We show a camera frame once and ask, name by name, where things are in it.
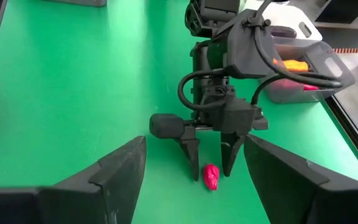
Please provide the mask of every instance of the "black mount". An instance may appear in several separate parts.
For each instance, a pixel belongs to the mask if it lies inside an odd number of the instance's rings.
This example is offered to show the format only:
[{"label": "black mount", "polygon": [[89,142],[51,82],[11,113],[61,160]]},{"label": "black mount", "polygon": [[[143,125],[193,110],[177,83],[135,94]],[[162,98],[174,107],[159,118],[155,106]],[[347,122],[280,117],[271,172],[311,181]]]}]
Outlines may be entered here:
[{"label": "black mount", "polygon": [[[223,174],[230,176],[234,161],[252,128],[268,129],[262,109],[236,96],[233,78],[263,78],[271,70],[257,53],[252,40],[253,26],[263,21],[250,21],[255,11],[245,10],[237,15],[239,0],[191,0],[185,14],[185,24],[193,36],[210,38],[197,42],[191,50],[193,71],[224,69],[224,75],[205,75],[193,80],[193,103],[206,105],[225,101],[222,106],[193,110],[191,120],[184,121],[174,114],[153,114],[150,132],[161,139],[174,139],[190,162],[195,181],[200,177],[196,132],[221,132]],[[263,26],[262,42],[273,49],[270,31]]]}]

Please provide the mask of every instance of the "black panel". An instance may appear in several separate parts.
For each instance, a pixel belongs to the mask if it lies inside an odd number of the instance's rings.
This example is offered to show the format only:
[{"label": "black panel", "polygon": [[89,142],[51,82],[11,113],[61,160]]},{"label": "black panel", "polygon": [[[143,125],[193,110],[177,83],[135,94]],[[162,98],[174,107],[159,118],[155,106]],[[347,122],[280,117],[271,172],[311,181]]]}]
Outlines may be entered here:
[{"label": "black panel", "polygon": [[317,27],[323,41],[333,49],[358,49],[358,29]]},{"label": "black panel", "polygon": [[358,181],[255,136],[244,155],[271,223],[358,223]]},{"label": "black panel", "polygon": [[0,189],[0,224],[131,223],[145,158],[139,136],[53,187]]},{"label": "black panel", "polygon": [[351,24],[358,16],[358,0],[332,0],[316,22]]},{"label": "black panel", "polygon": [[[258,55],[253,39],[251,27],[244,27],[243,21],[253,16],[256,11],[246,9],[234,19],[225,23],[217,31],[208,44],[208,63],[212,69],[224,68],[225,72],[236,79],[264,78],[271,73],[271,69]],[[272,58],[273,41],[271,27],[266,27],[261,35],[261,43],[266,54]]]},{"label": "black panel", "polygon": [[205,0],[205,7],[237,13],[239,0]]}]

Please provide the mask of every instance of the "pink object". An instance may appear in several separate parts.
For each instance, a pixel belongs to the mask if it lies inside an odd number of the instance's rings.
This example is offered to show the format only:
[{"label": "pink object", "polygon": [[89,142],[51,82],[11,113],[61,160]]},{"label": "pink object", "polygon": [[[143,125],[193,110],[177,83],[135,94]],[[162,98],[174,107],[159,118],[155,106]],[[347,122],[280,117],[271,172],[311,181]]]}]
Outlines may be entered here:
[{"label": "pink object", "polygon": [[210,190],[218,189],[219,168],[214,164],[208,164],[203,171],[204,183]]},{"label": "pink object", "polygon": [[310,90],[318,90],[317,86],[311,86],[311,85],[303,85],[303,90],[304,91],[310,91]]}]

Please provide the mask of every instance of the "orange object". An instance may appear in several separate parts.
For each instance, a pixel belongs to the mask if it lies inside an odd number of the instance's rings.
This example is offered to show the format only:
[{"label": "orange object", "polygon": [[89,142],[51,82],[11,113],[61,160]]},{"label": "orange object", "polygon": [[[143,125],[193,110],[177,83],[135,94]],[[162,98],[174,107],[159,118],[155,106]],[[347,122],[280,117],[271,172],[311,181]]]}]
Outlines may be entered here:
[{"label": "orange object", "polygon": [[[275,65],[278,64],[278,60],[273,59]],[[297,60],[284,60],[285,68],[290,72],[308,72],[309,65],[306,62],[299,62]]]}]

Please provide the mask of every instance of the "green table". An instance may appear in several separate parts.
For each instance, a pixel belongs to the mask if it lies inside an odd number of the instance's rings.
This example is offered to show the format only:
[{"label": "green table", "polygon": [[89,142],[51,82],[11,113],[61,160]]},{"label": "green table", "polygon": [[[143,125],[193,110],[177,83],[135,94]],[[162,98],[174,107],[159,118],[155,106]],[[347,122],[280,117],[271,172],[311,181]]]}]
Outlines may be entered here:
[{"label": "green table", "polygon": [[[268,223],[242,152],[230,178],[208,192],[175,142],[149,134],[153,113],[190,115],[176,94],[199,40],[184,26],[187,4],[9,0],[0,30],[0,187],[53,185],[146,135],[133,223]],[[257,81],[233,84],[250,98]],[[270,129],[254,134],[358,180],[358,153],[324,105],[276,105],[264,95],[260,105]],[[220,166],[218,133],[199,137],[200,165]]]}]

